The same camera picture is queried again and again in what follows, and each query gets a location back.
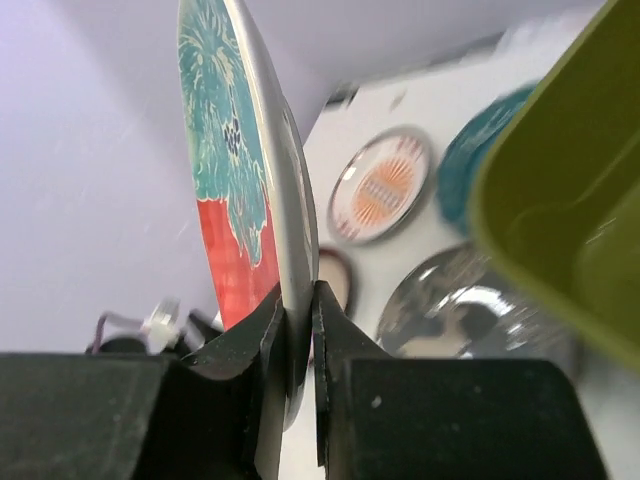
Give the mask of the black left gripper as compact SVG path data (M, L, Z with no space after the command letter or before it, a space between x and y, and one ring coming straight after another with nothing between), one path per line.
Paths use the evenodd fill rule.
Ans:
M127 331L104 340L101 335L104 324L120 322L125 324L129 319L117 317L113 313L106 313L99 319L99 353L100 354L142 354L153 355L149 349L146 337L133 330ZM159 354L172 356L187 356L202 348L206 343L218 338L224 333L219 319L212 319L200 310L191 310L187 316L186 326L181 330L179 338L173 345L165 346Z

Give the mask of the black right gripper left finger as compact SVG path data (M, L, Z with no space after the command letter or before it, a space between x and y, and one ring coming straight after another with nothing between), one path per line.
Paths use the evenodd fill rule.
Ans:
M273 290L195 353L1 357L5 479L274 479L285 313Z

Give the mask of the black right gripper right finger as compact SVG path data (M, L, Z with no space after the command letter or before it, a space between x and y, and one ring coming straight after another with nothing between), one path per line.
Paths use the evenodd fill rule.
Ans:
M392 357L323 281L311 322L327 478L607 477L576 392L553 363Z

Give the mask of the red teal floral plate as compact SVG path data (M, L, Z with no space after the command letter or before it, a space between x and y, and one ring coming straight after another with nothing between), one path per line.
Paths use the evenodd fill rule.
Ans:
M178 67L200 226L222 323L278 290L286 313L285 424L299 412L318 276L318 227L294 115L242 1L183 1Z

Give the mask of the grey deer plate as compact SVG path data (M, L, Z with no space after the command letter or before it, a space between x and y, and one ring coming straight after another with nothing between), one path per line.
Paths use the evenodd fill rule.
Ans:
M580 372L580 341L491 269L470 242L443 250L397 286L376 342L410 358L542 358L570 379Z

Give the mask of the red rimmed beige plate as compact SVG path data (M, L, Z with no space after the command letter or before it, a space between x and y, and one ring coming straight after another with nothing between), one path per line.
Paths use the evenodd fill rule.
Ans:
M340 307L350 317L355 305L357 282L349 257L337 249L321 247L318 279L329 284Z

